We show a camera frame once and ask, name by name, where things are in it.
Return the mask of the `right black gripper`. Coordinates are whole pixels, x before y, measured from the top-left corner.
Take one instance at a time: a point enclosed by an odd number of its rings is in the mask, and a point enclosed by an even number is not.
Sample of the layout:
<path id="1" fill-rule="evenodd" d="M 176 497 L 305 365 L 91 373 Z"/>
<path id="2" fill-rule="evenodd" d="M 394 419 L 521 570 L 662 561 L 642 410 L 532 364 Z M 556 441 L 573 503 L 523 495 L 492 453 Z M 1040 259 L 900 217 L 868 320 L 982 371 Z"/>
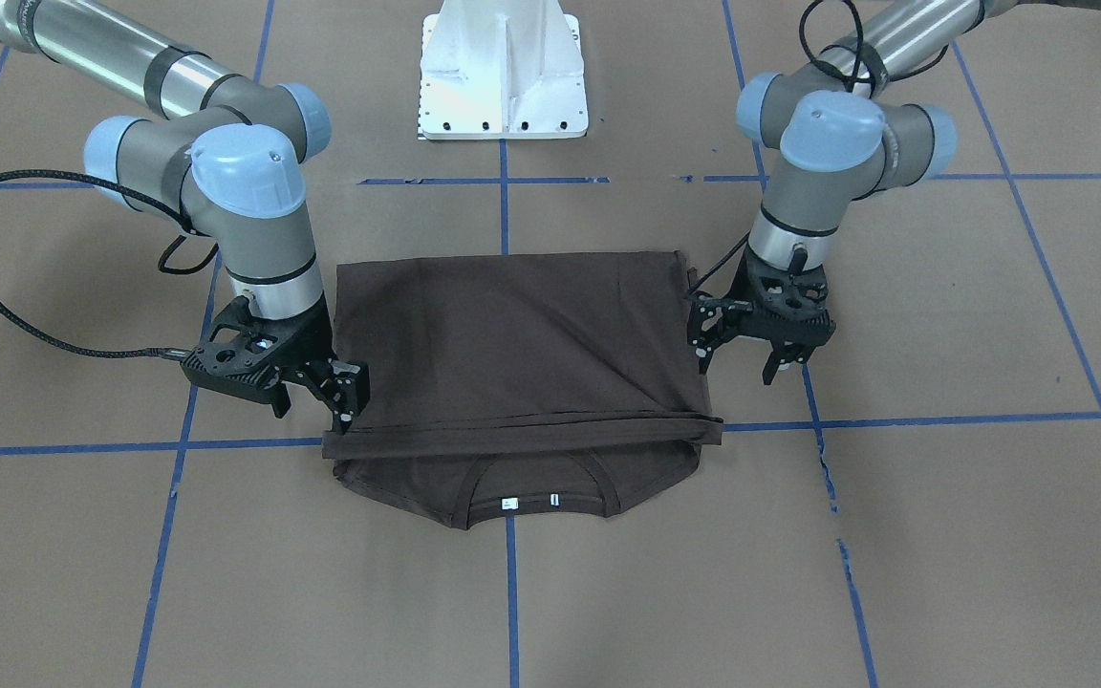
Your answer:
<path id="1" fill-rule="evenodd" d="M 345 435 L 371 397 L 370 365 L 359 360 L 336 360 L 333 325 L 321 295 L 309 309 L 285 319 L 248 317 L 248 368 L 276 370 L 281 378 L 309 387 L 312 396 L 331 411 L 331 432 Z M 291 409 L 287 384 L 264 387 L 264 404 L 282 419 Z"/>

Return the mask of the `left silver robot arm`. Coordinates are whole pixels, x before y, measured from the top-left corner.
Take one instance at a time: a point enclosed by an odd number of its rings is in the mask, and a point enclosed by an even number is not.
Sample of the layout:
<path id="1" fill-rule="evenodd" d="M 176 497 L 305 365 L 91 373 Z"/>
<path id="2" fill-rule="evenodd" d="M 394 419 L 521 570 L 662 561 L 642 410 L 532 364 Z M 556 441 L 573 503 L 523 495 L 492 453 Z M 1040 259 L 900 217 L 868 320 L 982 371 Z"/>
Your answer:
<path id="1" fill-rule="evenodd" d="M 687 343 L 706 372 L 735 338 L 767 341 L 764 384 L 781 369 L 807 364 L 829 343 L 830 283 L 825 263 L 852 203 L 931 181 L 960 142 L 939 106 L 879 103 L 892 83 L 931 69 L 953 39 L 1013 10 L 1013 1 L 896 1 L 789 75 L 761 73 L 737 101 L 737 125 L 780 153 L 759 214 L 731 253 L 740 256 L 723 295 L 687 291 Z"/>

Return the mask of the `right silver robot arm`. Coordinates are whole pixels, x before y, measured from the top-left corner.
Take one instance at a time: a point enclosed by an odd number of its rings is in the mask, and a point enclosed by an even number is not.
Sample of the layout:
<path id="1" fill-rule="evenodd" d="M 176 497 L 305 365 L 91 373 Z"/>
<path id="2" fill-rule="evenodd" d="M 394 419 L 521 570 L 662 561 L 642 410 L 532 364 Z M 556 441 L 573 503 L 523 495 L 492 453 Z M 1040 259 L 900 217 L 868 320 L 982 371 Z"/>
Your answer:
<path id="1" fill-rule="evenodd" d="M 303 161 L 333 138 L 319 96 L 264 87 L 95 1 L 0 1 L 0 44 L 43 55 L 144 105 L 98 123 L 80 183 L 210 238 L 233 299 L 190 349 L 110 350 L 178 362 L 193 386 L 288 413 L 309 389 L 344 434 L 370 398 L 363 362 L 334 353 Z"/>

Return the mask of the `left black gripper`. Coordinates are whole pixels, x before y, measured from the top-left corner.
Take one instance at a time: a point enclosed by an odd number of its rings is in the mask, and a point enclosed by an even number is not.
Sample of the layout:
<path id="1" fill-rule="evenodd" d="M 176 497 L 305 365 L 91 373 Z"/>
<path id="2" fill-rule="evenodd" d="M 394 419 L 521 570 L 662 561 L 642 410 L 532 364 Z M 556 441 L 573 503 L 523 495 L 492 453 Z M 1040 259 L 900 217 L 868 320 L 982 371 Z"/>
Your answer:
<path id="1" fill-rule="evenodd" d="M 807 365 L 814 350 L 829 343 L 833 318 L 827 310 L 829 279 L 821 266 L 789 271 L 773 267 L 741 244 L 742 256 L 722 296 L 691 293 L 687 345 L 700 374 L 707 374 L 721 345 L 745 336 L 768 341 L 762 383 L 791 365 Z"/>

